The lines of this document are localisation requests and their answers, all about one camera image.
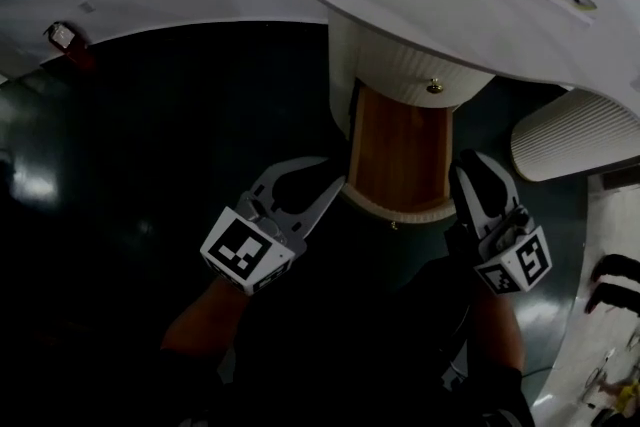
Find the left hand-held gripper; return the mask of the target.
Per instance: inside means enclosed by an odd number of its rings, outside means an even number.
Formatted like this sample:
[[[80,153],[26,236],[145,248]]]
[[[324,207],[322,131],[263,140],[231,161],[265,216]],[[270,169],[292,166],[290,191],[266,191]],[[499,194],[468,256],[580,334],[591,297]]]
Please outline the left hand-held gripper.
[[[216,220],[200,249],[206,263],[248,296],[284,275],[344,186],[339,176],[322,192],[328,166],[307,156],[268,167]]]

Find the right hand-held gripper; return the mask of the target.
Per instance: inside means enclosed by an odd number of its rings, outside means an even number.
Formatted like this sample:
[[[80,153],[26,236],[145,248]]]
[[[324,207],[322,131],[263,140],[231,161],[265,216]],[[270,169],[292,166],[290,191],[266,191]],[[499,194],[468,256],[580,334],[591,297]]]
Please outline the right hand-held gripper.
[[[484,153],[463,150],[461,166],[452,164],[448,176],[458,220],[477,241],[484,238],[484,215],[505,217],[519,205],[512,176]],[[524,207],[511,212],[479,249],[486,260],[474,271],[495,295],[528,292],[552,269],[543,228]]]

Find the large ribbed white drawer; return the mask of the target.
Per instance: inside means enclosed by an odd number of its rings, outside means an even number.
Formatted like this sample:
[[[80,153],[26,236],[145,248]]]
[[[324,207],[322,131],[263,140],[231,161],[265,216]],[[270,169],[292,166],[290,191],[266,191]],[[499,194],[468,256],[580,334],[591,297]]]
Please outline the large ribbed white drawer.
[[[347,200],[392,224],[430,224],[456,213],[451,108],[404,104],[357,81],[350,115]]]

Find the person's right forearm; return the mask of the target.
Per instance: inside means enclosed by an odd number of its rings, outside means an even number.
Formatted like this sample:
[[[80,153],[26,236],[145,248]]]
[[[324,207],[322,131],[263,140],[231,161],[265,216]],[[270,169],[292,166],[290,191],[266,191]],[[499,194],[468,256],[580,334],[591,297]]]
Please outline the person's right forearm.
[[[469,370],[500,366],[519,372],[525,347],[510,298],[495,295],[483,282],[474,287],[470,305]]]

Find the person's left forearm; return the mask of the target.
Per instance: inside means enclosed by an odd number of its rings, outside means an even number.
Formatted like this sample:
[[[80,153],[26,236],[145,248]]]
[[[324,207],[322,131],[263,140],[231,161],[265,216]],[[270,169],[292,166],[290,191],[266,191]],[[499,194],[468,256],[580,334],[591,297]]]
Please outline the person's left forearm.
[[[219,366],[233,344],[251,297],[216,278],[168,327],[162,350]]]

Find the person's black clothing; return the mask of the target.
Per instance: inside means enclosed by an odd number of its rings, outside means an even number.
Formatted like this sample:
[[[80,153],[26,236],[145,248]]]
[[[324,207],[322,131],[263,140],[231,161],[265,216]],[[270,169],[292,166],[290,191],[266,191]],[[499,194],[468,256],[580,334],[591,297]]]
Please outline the person's black clothing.
[[[231,427],[234,413],[256,414],[280,391],[315,420],[362,413],[376,425],[535,427],[521,390],[523,371],[469,370],[471,296],[483,281],[470,271],[447,293],[446,264],[442,258],[426,263],[382,302],[349,304],[320,325],[310,354],[296,359],[290,372],[250,373],[227,386],[218,366],[160,347],[155,427]],[[249,348],[236,339],[239,326],[229,350],[246,363]]]

